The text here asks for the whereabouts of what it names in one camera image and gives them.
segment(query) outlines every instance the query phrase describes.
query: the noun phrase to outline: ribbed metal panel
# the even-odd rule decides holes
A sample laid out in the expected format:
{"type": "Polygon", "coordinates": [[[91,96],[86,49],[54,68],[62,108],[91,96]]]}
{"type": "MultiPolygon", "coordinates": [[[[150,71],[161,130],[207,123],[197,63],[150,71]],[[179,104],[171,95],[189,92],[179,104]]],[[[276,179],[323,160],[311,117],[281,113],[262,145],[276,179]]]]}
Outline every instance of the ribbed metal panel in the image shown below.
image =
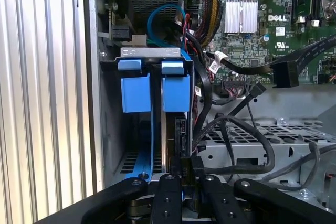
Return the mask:
{"type": "Polygon", "coordinates": [[[226,0],[225,32],[255,33],[258,27],[257,0],[226,0]]]}
{"type": "Polygon", "coordinates": [[[0,0],[0,223],[92,194],[83,0],[0,0]]]}

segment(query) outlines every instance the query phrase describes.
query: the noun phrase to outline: green circuit board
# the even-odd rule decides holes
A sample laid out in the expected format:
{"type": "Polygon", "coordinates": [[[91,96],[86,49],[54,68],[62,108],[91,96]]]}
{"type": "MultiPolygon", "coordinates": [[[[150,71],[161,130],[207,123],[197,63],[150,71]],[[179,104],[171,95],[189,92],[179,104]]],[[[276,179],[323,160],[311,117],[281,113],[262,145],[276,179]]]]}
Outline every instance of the green circuit board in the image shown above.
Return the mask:
{"type": "MultiPolygon", "coordinates": [[[[257,66],[275,60],[288,53],[302,48],[314,41],[326,38],[336,33],[334,21],[325,22],[320,20],[321,25],[312,27],[310,24],[295,24],[292,20],[293,0],[257,0],[258,1],[258,30],[253,34],[228,34],[224,31],[225,23],[225,1],[223,3],[222,24],[214,39],[207,46],[208,51],[217,50],[226,53],[230,61],[239,66],[257,66]]],[[[318,83],[318,74],[324,73],[332,76],[336,73],[329,68],[323,68],[323,60],[335,60],[336,50],[332,49],[321,54],[312,61],[301,73],[299,79],[301,84],[318,83]]],[[[214,83],[229,76],[230,70],[221,67],[213,78],[214,83]]],[[[256,81],[263,84],[272,84],[272,75],[257,76],[256,81]]]]}

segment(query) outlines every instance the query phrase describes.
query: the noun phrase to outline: motherboard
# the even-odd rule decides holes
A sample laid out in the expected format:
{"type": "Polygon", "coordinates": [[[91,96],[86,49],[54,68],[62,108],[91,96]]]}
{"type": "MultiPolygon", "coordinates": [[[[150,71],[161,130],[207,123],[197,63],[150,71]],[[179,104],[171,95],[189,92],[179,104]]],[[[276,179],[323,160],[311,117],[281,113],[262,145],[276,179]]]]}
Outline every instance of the motherboard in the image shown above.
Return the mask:
{"type": "MultiPolygon", "coordinates": [[[[323,13],[323,0],[222,0],[222,3],[222,24],[206,50],[224,52],[239,66],[263,65],[336,33],[334,19],[323,13]],[[246,25],[241,17],[234,26],[235,8],[243,5],[247,10],[246,25]]],[[[332,49],[310,62],[299,80],[301,84],[336,84],[335,74],[336,50],[332,49]]],[[[212,82],[220,84],[230,76],[230,70],[221,67],[212,82]]],[[[255,79],[272,84],[271,74],[255,79]]]]}

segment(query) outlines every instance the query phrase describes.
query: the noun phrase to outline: silver heatsink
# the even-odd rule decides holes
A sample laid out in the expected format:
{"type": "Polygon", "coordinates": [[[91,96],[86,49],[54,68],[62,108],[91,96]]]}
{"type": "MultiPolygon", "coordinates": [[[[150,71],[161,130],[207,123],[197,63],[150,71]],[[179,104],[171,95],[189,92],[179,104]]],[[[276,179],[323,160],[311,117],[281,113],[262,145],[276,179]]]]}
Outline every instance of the silver heatsink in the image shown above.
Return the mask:
{"type": "Polygon", "coordinates": [[[252,34],[258,27],[257,0],[226,0],[225,32],[252,34]]]}

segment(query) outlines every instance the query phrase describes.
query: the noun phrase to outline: dell logo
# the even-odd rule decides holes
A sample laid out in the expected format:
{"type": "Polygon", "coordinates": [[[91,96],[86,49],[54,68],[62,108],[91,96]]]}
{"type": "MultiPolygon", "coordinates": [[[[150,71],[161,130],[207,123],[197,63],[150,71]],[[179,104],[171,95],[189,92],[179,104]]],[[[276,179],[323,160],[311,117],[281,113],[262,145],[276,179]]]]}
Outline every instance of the dell logo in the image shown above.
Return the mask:
{"type": "Polygon", "coordinates": [[[286,22],[287,18],[285,15],[268,15],[268,21],[282,21],[282,22],[286,22]]]}

